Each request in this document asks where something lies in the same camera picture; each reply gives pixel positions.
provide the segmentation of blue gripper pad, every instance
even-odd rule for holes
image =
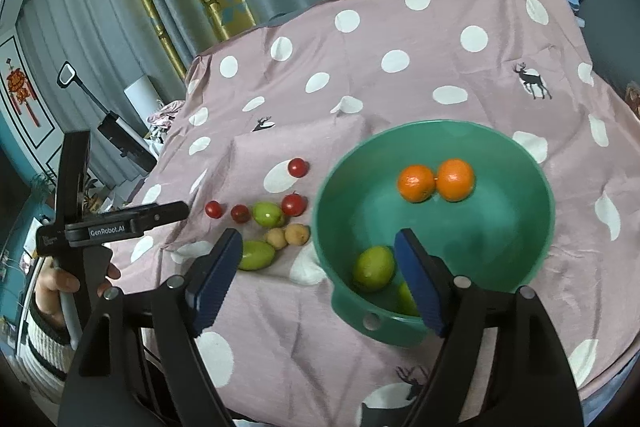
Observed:
[[[434,331],[437,336],[442,337],[446,329],[442,311],[443,302],[436,285],[424,267],[424,263],[429,262],[429,255],[409,229],[396,233],[394,252],[398,267],[414,296],[424,325]]]
[[[184,297],[194,337],[215,322],[241,260],[242,236],[238,230],[226,229],[211,252],[196,259],[187,272],[189,285]]]

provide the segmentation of green bowl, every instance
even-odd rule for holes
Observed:
[[[435,173],[448,158],[474,168],[476,188],[466,200],[449,203],[437,193],[423,203],[402,199],[396,190],[402,169],[423,164]],[[523,147],[482,125],[433,120],[389,129],[343,157],[318,194],[313,236],[334,282],[335,313],[368,337],[413,346],[427,329],[420,318],[397,311],[401,273],[382,291],[360,295],[351,284],[359,254],[374,245],[393,247],[396,233],[409,228],[453,275],[513,292],[542,265],[554,222],[551,188]]]

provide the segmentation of black deer silhouette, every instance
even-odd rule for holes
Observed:
[[[420,382],[417,378],[412,376],[415,369],[416,367],[412,367],[411,369],[403,369],[402,367],[396,368],[396,375],[398,375],[398,378],[411,386],[411,389],[405,398],[405,400],[410,402],[413,402],[413,400],[420,394],[422,388],[429,381],[430,376],[427,370],[418,366],[418,369],[420,369],[424,378],[424,381]],[[410,403],[404,407],[399,407],[398,409],[374,409],[367,407],[367,405],[363,403],[361,404],[362,420],[360,421],[360,427],[400,427],[406,420],[406,417],[413,406],[414,404]]]
[[[268,129],[273,127],[275,124],[273,122],[269,122],[271,120],[270,116],[265,118],[258,118],[258,125],[254,127],[254,131],[262,131],[263,129]]]
[[[529,74],[526,73],[527,65],[523,62],[513,67],[513,71],[518,73],[521,81],[527,90],[533,95],[533,100],[536,99],[536,92],[533,89],[533,86],[538,86],[540,88],[540,92],[542,93],[542,100],[545,100],[545,91],[549,95],[549,100],[552,100],[553,97],[548,89],[546,89],[545,85],[542,83],[542,77],[539,74]]]

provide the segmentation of orange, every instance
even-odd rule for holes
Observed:
[[[475,184],[474,170],[460,158],[446,160],[438,168],[436,188],[447,201],[462,201],[471,194]]]
[[[433,194],[436,180],[430,168],[424,165],[409,165],[400,172],[397,187],[405,200],[420,203]]]

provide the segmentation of red tomato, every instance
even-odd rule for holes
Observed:
[[[293,158],[287,165],[287,170],[294,178],[303,178],[309,172],[309,164],[302,158]]]
[[[231,219],[233,219],[236,223],[246,223],[249,219],[251,219],[249,208],[244,204],[236,204],[236,206],[231,209]]]
[[[280,207],[287,216],[301,216],[306,210],[306,198],[294,192],[284,196]]]
[[[220,219],[220,217],[225,213],[222,205],[217,201],[209,201],[209,203],[204,206],[204,212],[211,219]]]

